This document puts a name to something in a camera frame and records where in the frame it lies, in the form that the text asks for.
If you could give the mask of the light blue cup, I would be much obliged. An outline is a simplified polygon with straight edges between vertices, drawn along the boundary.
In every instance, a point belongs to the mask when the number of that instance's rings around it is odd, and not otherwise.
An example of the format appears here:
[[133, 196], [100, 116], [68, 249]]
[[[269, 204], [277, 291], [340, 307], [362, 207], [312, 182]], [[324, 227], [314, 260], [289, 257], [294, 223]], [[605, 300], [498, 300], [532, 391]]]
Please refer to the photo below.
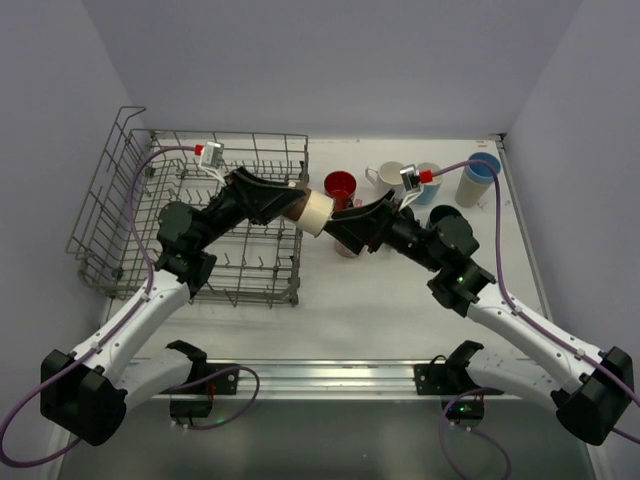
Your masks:
[[[424, 172], [424, 171], [437, 172], [441, 169], [439, 165], [430, 163], [430, 162], [420, 163], [417, 165], [417, 168], [420, 172]], [[415, 199], [414, 203], [417, 205], [430, 204], [435, 199], [441, 184], [442, 184], [441, 176], [436, 176], [430, 182], [423, 183], [422, 193]]]

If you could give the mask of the tall beige cup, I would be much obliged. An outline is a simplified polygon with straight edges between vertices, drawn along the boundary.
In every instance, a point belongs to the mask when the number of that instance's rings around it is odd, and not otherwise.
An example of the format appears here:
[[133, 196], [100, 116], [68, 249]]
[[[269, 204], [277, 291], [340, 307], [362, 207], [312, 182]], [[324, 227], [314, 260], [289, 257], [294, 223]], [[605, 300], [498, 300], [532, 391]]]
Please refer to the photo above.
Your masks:
[[490, 170], [477, 173], [470, 166], [466, 166], [460, 177], [455, 194], [456, 203], [463, 208], [473, 207], [494, 183]]

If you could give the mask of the pink patterned mug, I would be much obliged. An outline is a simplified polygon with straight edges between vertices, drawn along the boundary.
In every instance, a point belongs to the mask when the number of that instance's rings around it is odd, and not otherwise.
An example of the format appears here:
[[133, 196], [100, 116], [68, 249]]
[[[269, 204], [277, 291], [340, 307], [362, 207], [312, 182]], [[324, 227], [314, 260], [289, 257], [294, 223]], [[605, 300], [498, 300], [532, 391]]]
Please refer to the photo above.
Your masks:
[[337, 254], [339, 254], [344, 258], [357, 258], [359, 256], [358, 253], [352, 252], [349, 248], [347, 248], [344, 244], [342, 244], [338, 240], [334, 241], [334, 250]]

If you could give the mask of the cream ribbed cup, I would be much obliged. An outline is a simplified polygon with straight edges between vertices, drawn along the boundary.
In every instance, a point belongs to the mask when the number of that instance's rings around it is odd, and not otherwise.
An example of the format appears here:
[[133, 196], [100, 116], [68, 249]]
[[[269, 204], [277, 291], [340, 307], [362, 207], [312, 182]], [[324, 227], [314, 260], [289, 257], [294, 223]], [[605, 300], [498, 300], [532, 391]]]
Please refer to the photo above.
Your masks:
[[302, 231], [318, 237], [333, 213], [335, 201], [315, 190], [305, 189], [304, 193], [305, 196], [283, 216]]

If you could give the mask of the dark green mug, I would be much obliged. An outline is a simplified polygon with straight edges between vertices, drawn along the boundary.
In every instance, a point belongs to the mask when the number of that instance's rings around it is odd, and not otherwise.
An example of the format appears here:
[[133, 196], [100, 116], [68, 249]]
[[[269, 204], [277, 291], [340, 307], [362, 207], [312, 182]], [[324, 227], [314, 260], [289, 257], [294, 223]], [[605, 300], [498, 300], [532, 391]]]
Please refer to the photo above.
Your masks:
[[460, 217], [461, 213], [458, 209], [451, 205], [437, 205], [433, 207], [429, 213], [426, 227], [429, 230], [433, 230], [445, 218], [448, 217]]

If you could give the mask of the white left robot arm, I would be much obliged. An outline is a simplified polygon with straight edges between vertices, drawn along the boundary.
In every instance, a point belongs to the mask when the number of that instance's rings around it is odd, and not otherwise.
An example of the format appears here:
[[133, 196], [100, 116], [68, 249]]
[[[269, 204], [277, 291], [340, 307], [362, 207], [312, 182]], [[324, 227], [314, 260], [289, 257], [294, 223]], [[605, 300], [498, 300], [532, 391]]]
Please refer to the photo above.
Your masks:
[[42, 361], [41, 415], [94, 446], [109, 439], [127, 412], [129, 392], [118, 381], [150, 336], [208, 282], [217, 258], [207, 247], [244, 221], [266, 225], [279, 216], [299, 218], [309, 193], [238, 168], [205, 208], [181, 201], [163, 207], [161, 253], [149, 263], [140, 289], [71, 352], [54, 350]]

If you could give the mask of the red mug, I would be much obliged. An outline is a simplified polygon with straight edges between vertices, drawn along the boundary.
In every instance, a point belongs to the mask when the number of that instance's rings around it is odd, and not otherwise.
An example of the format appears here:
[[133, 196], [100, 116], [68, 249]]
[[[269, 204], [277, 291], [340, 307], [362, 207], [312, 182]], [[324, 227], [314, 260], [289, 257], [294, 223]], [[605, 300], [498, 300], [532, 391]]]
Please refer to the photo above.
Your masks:
[[354, 206], [356, 188], [355, 177], [347, 171], [333, 171], [324, 179], [324, 191], [334, 200], [335, 212]]

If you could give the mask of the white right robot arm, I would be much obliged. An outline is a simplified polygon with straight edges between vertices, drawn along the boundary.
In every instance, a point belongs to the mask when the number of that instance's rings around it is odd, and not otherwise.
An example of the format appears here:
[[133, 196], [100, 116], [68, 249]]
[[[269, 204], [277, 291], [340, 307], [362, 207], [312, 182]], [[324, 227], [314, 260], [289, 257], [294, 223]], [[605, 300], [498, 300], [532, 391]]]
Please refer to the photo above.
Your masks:
[[548, 398], [561, 425], [599, 446], [639, 399], [631, 357], [618, 347], [603, 351], [565, 332], [513, 297], [501, 275], [472, 258], [479, 248], [456, 209], [435, 210], [426, 226], [389, 197], [333, 214], [325, 231], [353, 251], [387, 245], [433, 272], [427, 286], [445, 309], [499, 334], [553, 380]]

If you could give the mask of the white faceted mug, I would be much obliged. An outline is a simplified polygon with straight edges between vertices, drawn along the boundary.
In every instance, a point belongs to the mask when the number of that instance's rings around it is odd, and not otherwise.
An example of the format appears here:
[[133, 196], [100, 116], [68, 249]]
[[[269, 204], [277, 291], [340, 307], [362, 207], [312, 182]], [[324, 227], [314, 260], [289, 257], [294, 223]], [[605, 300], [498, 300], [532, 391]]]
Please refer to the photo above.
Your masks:
[[383, 197], [390, 190], [394, 192], [395, 198], [402, 198], [405, 195], [401, 176], [403, 168], [404, 165], [396, 161], [382, 163], [377, 168], [370, 166], [365, 168], [365, 178], [373, 185], [377, 198]]

